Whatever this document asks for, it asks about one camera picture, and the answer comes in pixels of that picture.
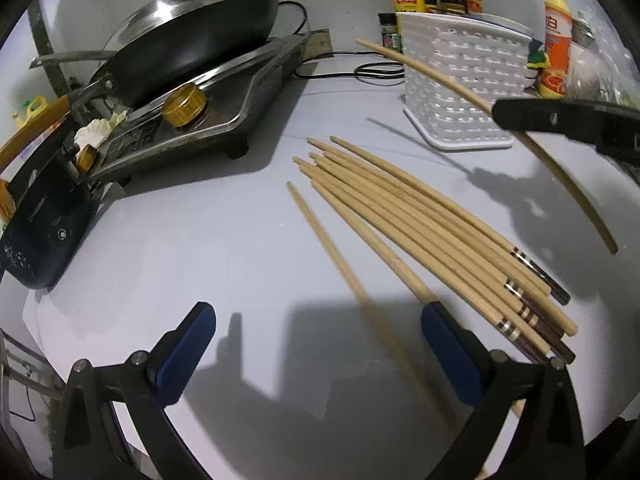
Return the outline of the yellow oil jug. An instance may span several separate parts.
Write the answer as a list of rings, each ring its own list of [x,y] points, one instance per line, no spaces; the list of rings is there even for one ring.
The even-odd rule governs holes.
[[[36,96],[32,100],[25,101],[21,107],[12,114],[15,128],[20,130],[32,118],[35,118],[43,112],[49,105],[48,100],[44,96]]]

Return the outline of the orange yellow detergent bottle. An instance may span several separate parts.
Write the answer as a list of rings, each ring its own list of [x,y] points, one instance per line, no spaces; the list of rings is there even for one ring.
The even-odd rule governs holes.
[[[549,66],[540,75],[539,93],[545,99],[565,96],[567,74],[570,70],[570,44],[573,20],[566,0],[544,2],[544,52]]]

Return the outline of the yellow green sponge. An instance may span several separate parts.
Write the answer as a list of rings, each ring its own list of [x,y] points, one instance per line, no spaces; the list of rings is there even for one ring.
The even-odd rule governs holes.
[[[529,70],[543,70],[550,66],[549,57],[544,50],[544,44],[533,38],[528,45],[526,66]]]

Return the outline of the clear plastic bag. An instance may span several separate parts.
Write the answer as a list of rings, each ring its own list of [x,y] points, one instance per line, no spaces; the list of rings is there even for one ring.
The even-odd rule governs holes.
[[[639,108],[639,70],[612,25],[590,6],[573,18],[566,95]]]

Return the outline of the brass stove knob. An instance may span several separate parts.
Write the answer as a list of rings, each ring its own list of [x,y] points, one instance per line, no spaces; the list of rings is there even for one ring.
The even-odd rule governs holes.
[[[175,128],[194,122],[206,109],[205,93],[196,84],[189,82],[177,88],[166,98],[160,114]]]

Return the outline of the wooden chopstick pile front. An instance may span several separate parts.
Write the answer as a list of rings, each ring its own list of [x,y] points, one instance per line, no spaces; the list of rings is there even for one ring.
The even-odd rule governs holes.
[[[427,255],[425,249],[421,248],[411,238],[405,234],[396,236],[388,232],[396,231],[390,222],[384,220],[373,210],[369,210],[359,200],[355,200],[351,195],[342,190],[337,184],[332,183],[326,177],[312,177],[311,185],[322,195],[322,197],[338,212],[338,214],[356,231],[356,233],[374,250],[374,252],[394,271],[401,281],[408,286],[416,298],[424,304],[436,300],[436,296],[402,260],[398,257],[390,246],[378,236],[369,226],[369,217],[373,216],[374,226],[379,230],[378,224],[382,222],[387,226],[382,233],[400,246],[410,256],[422,263],[427,270],[434,273],[441,281],[452,288],[460,297],[470,304],[477,312],[493,326],[498,326],[499,321],[506,321],[500,309],[495,309],[489,302],[480,296],[469,285],[459,283],[454,285],[456,277],[442,264],[435,264],[435,259]]]

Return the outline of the yellow cap soy sauce bottle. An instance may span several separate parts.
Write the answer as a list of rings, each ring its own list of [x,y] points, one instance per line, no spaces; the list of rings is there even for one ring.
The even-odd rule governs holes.
[[[439,13],[438,0],[424,0],[424,9],[426,13]]]

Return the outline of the small dark spice jar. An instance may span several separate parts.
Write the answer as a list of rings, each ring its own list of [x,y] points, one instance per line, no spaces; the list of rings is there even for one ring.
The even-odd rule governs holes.
[[[395,13],[379,13],[378,24],[381,29],[382,45],[387,49],[402,52],[401,36]]]

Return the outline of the steel gas stove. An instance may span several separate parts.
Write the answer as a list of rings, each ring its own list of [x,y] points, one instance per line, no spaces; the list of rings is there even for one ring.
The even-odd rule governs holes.
[[[242,157],[250,132],[302,64],[308,38],[273,38],[128,113],[101,143],[87,178],[114,182],[208,151]]]

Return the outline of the wooden chopstick dark banded end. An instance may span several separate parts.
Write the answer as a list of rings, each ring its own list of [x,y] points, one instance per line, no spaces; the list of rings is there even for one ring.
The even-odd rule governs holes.
[[[500,246],[505,252],[508,252],[513,258],[518,260],[521,264],[524,264],[529,271],[532,271],[533,274],[536,275],[537,278],[540,278],[541,281],[545,282],[550,286],[551,296],[558,300],[562,306],[567,306],[570,302],[570,294],[557,282],[555,281],[541,266],[526,255],[525,252],[522,252],[518,246],[512,243],[510,240],[499,234],[496,230],[494,230],[491,226],[488,226],[486,222],[477,218],[475,214],[471,214],[468,210],[450,200],[449,197],[442,194],[441,192],[436,191],[431,185],[426,184],[421,181],[413,174],[409,174],[407,171],[402,170],[401,168],[395,166],[391,162],[386,162],[385,159],[373,155],[372,153],[360,148],[359,146],[352,144],[346,140],[339,138],[338,136],[330,136],[330,140],[341,146],[342,148],[346,148],[359,156],[360,158],[370,162],[378,169],[381,169],[386,172],[386,174],[390,174],[401,182],[404,182],[406,185],[410,186],[410,188],[414,188],[416,191],[421,194],[431,198],[436,203],[441,204],[443,207],[451,211],[453,214],[456,214],[459,218],[464,220],[466,223],[469,223],[474,229],[480,231],[484,237],[488,238],[488,240],[492,240],[496,245]]]

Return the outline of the wooden chopstick apart from pile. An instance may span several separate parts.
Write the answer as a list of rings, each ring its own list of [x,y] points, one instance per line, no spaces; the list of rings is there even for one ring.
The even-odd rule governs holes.
[[[400,340],[396,334],[395,325],[390,322],[386,314],[376,306],[375,302],[364,289],[363,284],[356,277],[352,267],[338,250],[338,247],[332,238],[329,237],[328,232],[326,232],[326,229],[322,226],[306,200],[304,200],[303,196],[297,191],[295,185],[291,181],[288,181],[286,182],[286,187],[309,226],[314,231],[314,234],[316,234],[320,244],[333,261],[337,271],[340,272],[341,277],[357,298],[363,315],[380,344],[385,348],[401,374],[404,375],[408,384],[416,390],[416,394],[426,405],[426,409],[436,410],[438,416],[442,419],[442,423],[450,432],[453,432],[454,411],[452,408],[446,407],[445,400],[440,392],[434,389],[434,385],[425,379],[424,369],[416,360],[416,356]]]

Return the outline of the black wok pan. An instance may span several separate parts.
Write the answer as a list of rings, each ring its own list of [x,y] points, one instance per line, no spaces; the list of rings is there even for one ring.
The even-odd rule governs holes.
[[[123,47],[92,75],[110,75],[112,95],[142,107],[222,63],[267,43],[279,0],[224,0],[190,11]]]

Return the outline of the white perforated plastic basket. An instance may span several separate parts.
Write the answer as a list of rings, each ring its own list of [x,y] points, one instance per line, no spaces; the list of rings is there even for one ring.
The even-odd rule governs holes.
[[[521,27],[462,15],[397,15],[402,53],[442,73],[489,103],[521,96],[527,86],[530,37]],[[510,132],[456,92],[405,68],[405,114],[432,148],[444,152],[503,150]]]

